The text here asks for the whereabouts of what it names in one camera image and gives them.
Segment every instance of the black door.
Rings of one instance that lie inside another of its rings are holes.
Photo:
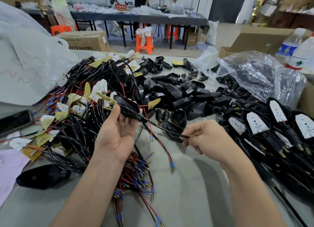
[[[213,0],[208,19],[220,23],[235,23],[244,0]]]

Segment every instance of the bottle cap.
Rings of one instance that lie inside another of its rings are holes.
[[[295,30],[295,34],[302,36],[305,33],[306,29],[304,28],[297,28]]]

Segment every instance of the person's left hand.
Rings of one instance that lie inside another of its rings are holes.
[[[93,156],[110,155],[124,164],[133,149],[138,123],[124,117],[120,106],[114,105],[98,133]]]

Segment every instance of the pink paper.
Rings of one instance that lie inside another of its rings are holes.
[[[15,179],[21,174],[29,159],[14,149],[0,151],[0,207],[13,189]]]

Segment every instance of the concrete floor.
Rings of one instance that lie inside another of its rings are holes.
[[[217,27],[217,37],[216,37],[216,48],[219,51],[222,46],[231,46],[235,39],[240,34],[242,25],[241,24],[229,24],[229,23],[219,23]],[[128,35],[126,36],[127,47],[123,46],[122,38],[113,37],[109,35],[108,42],[111,48],[113,48],[116,53],[127,53],[128,50],[135,50],[135,40],[131,40],[128,30]],[[154,38],[156,43],[161,40],[161,38]],[[199,57],[203,51],[206,49],[204,45],[198,45],[193,47],[188,47],[187,50],[183,48],[169,49],[169,43],[163,44],[163,47],[155,47],[153,55],[156,56],[172,56],[172,57]]]

